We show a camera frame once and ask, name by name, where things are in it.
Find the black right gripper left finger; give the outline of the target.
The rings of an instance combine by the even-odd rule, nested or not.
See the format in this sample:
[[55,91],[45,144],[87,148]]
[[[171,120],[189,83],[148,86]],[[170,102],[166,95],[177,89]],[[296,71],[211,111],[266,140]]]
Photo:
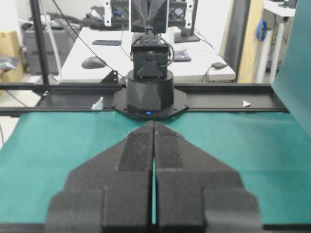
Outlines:
[[48,233],[145,233],[151,224],[154,122],[68,173],[51,199]]

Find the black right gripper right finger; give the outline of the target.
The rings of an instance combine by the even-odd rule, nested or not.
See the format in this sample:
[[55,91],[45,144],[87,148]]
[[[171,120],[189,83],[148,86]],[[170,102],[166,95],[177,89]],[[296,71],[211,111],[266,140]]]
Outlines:
[[161,232],[262,232],[257,198],[237,170],[159,122],[154,155]]

